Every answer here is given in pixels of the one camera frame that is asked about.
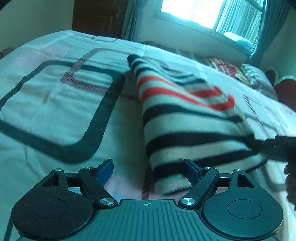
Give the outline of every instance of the silver bolt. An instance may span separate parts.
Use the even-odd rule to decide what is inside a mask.
[[[106,205],[106,206],[110,206],[113,203],[115,203],[115,201],[113,198],[103,198],[103,199],[101,199],[100,203],[102,203],[103,205]]]
[[[195,203],[195,200],[193,198],[186,197],[182,199],[181,203],[183,203],[184,205],[190,206]]]

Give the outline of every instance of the curtain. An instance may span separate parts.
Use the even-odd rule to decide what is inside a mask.
[[[247,60],[248,64],[259,67],[264,53],[281,30],[289,9],[286,0],[264,0],[258,40],[255,51]]]
[[[135,42],[138,40],[142,11],[147,2],[148,0],[133,0],[133,11],[123,39]]]
[[[260,6],[263,0],[255,0]],[[217,32],[224,34],[232,32],[247,40],[253,45],[256,43],[260,25],[261,12],[246,0],[228,0]]]

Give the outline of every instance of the folded garment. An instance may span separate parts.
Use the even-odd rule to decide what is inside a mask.
[[[246,170],[266,161],[240,141],[252,132],[231,95],[204,79],[173,73],[137,55],[130,55],[128,62],[143,105],[146,152],[156,194],[191,187],[182,174],[184,158],[218,170],[234,162],[235,168]]]

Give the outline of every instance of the bright daylight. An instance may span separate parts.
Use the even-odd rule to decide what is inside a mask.
[[[161,11],[213,29],[223,0],[164,0]]]

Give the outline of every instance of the patterned bedsheet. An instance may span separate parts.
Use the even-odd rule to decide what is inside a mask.
[[[136,77],[127,61],[130,54],[194,74],[231,94],[256,138],[296,136],[295,112],[196,61],[74,31],[40,37],[0,61],[0,238],[14,203],[54,168],[76,172],[112,158],[114,174],[105,188],[118,201],[182,196],[163,197],[155,194],[150,181],[144,184],[151,169]],[[237,164],[219,170],[234,168]],[[279,238],[294,241],[296,221],[285,193],[272,195],[285,212],[287,231]],[[11,238],[16,240],[16,231]]]

